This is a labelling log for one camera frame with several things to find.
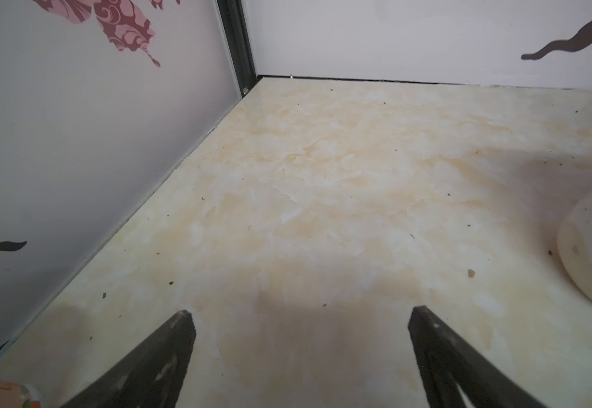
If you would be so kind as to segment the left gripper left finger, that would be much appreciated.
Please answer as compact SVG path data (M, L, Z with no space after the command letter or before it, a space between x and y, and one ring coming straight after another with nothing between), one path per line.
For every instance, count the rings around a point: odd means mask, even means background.
M175 407L197 331L180 310L65 407Z

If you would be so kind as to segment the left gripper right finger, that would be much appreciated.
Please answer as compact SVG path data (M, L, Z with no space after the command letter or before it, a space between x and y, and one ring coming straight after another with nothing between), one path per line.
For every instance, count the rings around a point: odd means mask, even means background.
M429 406L543 406L427 307L413 309L408 331Z

